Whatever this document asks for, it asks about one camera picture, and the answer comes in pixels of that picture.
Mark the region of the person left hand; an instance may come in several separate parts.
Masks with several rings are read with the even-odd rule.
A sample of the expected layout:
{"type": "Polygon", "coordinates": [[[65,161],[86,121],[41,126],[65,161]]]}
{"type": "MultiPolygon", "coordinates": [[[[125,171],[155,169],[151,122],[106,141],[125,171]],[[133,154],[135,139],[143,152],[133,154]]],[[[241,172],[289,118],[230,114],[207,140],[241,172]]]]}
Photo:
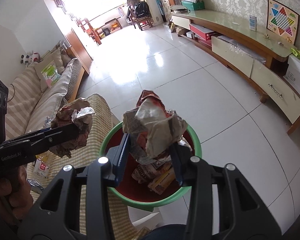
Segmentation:
{"type": "Polygon", "coordinates": [[[14,175],[16,186],[7,178],[0,178],[0,217],[10,225],[24,219],[33,205],[25,167],[19,166],[14,175]]]}

